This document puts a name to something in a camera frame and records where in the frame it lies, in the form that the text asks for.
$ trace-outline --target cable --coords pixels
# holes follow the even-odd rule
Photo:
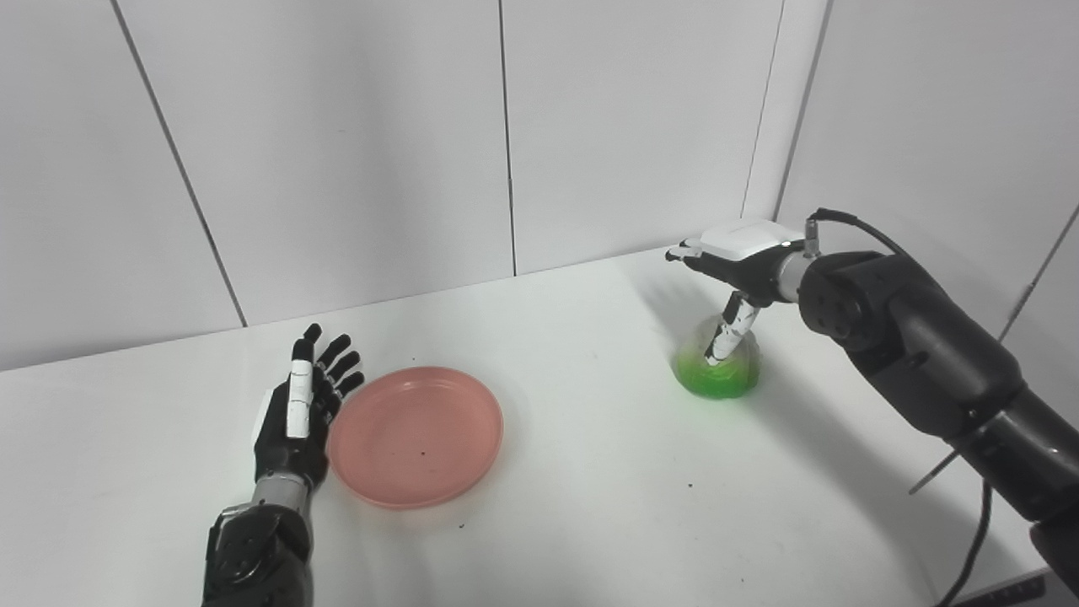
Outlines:
[[[850,212],[844,212],[842,210],[833,210],[831,208],[820,207],[817,210],[815,210],[814,213],[810,215],[808,218],[816,219],[818,221],[835,221],[836,223],[846,223],[848,225],[853,225],[860,229],[861,231],[870,234],[871,236],[877,238],[878,240],[880,240],[880,244],[884,244],[885,246],[890,248],[891,251],[894,252],[896,254],[904,254],[906,257],[910,257],[910,254],[907,254],[906,251],[903,250],[903,247],[899,246],[899,244],[897,244],[896,240],[885,235],[885,233],[882,232],[880,230],[874,227],[873,225],[870,225],[865,221],[862,221],[861,219],[858,218],[857,215],[851,215]]]
[[[989,486],[988,481],[982,481],[982,515],[978,520],[974,541],[970,543],[970,550],[967,552],[967,560],[962,562],[962,569],[959,570],[959,577],[956,578],[955,583],[944,594],[944,598],[937,604],[937,607],[948,607],[952,605],[959,591],[967,584],[967,580],[970,579],[970,572],[974,569],[974,561],[978,560],[978,553],[982,550],[982,544],[985,543],[985,536],[989,533],[989,516],[992,514],[993,487]]]

